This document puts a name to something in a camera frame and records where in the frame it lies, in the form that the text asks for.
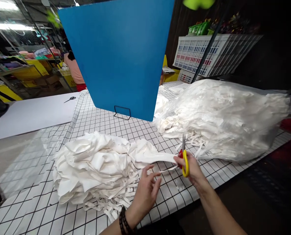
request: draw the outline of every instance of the beaded bracelet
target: beaded bracelet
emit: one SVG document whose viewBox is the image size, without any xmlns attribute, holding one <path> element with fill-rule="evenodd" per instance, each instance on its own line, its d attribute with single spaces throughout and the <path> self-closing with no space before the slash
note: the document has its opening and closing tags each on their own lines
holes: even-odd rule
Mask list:
<svg viewBox="0 0 291 235">
<path fill-rule="evenodd" d="M 129 224 L 128 224 L 128 222 L 127 222 L 127 219 L 126 219 L 126 209 L 125 209 L 125 207 L 122 207 L 122 210 L 121 211 L 123 211 L 123 217 L 122 217 L 122 220 L 123 220 L 123 224 L 125 225 L 125 227 L 126 227 L 126 229 L 127 229 L 127 231 L 128 231 L 128 234 L 130 235 L 130 234 L 134 234 L 134 231 L 130 228 L 130 226 L 129 226 Z"/>
<path fill-rule="evenodd" d="M 123 212 L 123 210 L 121 210 L 121 212 L 119 214 L 119 227 L 120 227 L 121 234 L 126 235 L 126 232 L 125 232 L 125 229 L 123 228 L 123 223 L 122 223 L 122 214 L 123 214 L 122 212 Z"/>
</svg>

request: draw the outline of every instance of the white cloth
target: white cloth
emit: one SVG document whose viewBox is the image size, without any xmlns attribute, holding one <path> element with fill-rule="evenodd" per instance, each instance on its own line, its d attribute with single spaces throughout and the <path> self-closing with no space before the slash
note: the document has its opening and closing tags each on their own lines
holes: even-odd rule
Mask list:
<svg viewBox="0 0 291 235">
<path fill-rule="evenodd" d="M 154 118 L 157 118 L 164 111 L 165 105 L 168 103 L 168 99 L 163 95 L 158 94 L 156 99 Z"/>
<path fill-rule="evenodd" d="M 175 163 L 173 154 L 158 153 L 147 140 L 85 133 L 66 143 L 54 156 L 54 188 L 60 204 L 84 204 L 85 210 L 103 210 L 111 221 L 137 186 L 137 168 L 156 161 Z"/>
<path fill-rule="evenodd" d="M 186 133 L 196 157 L 247 161 L 268 150 L 288 103 L 285 94 L 199 80 L 160 108 L 156 126 L 164 138 Z"/>
<path fill-rule="evenodd" d="M 178 86 L 173 86 L 173 87 L 170 87 L 169 90 L 172 91 L 172 92 L 175 92 L 175 93 L 182 93 L 187 87 L 189 86 L 188 83 L 182 83 Z"/>
</svg>

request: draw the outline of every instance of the scissors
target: scissors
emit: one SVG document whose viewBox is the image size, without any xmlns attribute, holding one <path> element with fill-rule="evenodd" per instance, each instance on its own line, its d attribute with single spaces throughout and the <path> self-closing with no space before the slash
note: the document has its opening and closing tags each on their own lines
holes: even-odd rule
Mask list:
<svg viewBox="0 0 291 235">
<path fill-rule="evenodd" d="M 189 163 L 188 163 L 188 158 L 187 158 L 187 151 L 186 151 L 186 136 L 185 134 L 182 135 L 182 148 L 178 154 L 178 157 L 183 158 L 186 163 L 186 169 L 182 166 L 180 166 L 180 169 L 182 169 L 182 174 L 184 177 L 189 176 Z"/>
<path fill-rule="evenodd" d="M 69 98 L 69 100 L 74 100 L 74 99 L 75 99 L 74 96 L 72 96 L 72 97 Z"/>
</svg>

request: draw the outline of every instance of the grid tablecloth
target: grid tablecloth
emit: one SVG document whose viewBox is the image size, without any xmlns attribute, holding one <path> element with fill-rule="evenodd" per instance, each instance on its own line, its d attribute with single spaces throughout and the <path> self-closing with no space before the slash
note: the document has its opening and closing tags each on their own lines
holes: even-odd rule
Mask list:
<svg viewBox="0 0 291 235">
<path fill-rule="evenodd" d="M 182 82 L 164 83 L 165 90 L 159 93 L 168 99 L 176 95 L 168 88 Z M 53 189 L 53 155 L 61 145 L 83 136 L 85 132 L 110 134 L 135 140 L 145 138 L 157 144 L 157 129 L 153 123 L 130 118 L 119 119 L 114 113 L 98 109 L 87 91 L 82 91 L 76 104 L 71 123 L 40 130 L 32 144 L 26 148 L 0 178 L 1 188 L 10 197 L 0 207 L 0 234 L 99 234 L 109 224 L 102 211 L 84 211 L 82 205 L 58 204 L 57 191 Z M 282 130 L 269 151 L 246 163 L 230 163 L 224 160 L 199 160 L 199 165 L 215 189 L 249 166 L 271 153 L 291 139 L 291 134 Z M 177 154 L 179 139 L 158 137 L 159 152 Z M 198 147 L 187 145 L 193 153 Z M 155 163 L 154 171 L 170 168 L 168 162 Z M 14 185 L 24 185 L 18 189 Z M 162 174 L 162 183 L 156 203 L 138 227 L 160 220 L 167 215 L 199 199 L 197 191 L 182 170 L 175 169 Z"/>
</svg>

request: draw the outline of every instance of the blue panel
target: blue panel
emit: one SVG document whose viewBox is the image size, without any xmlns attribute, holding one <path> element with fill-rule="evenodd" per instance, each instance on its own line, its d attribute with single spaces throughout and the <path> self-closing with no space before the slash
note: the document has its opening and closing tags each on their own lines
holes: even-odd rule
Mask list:
<svg viewBox="0 0 291 235">
<path fill-rule="evenodd" d="M 96 107 L 153 120 L 173 5 L 115 0 L 59 10 Z"/>
</svg>

